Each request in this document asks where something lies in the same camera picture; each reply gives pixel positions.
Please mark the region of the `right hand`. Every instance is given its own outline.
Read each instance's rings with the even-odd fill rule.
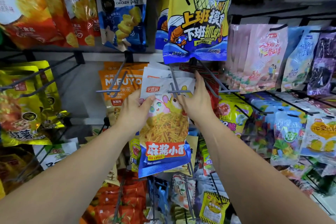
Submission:
[[[188,117],[192,119],[198,127],[198,124],[201,124],[202,120],[209,119],[212,116],[215,116],[215,114],[211,107],[210,96],[205,87],[203,77],[198,73],[198,71],[195,72],[195,77],[196,89],[194,95],[191,98],[187,98],[181,94],[177,96],[177,99],[187,113]]]

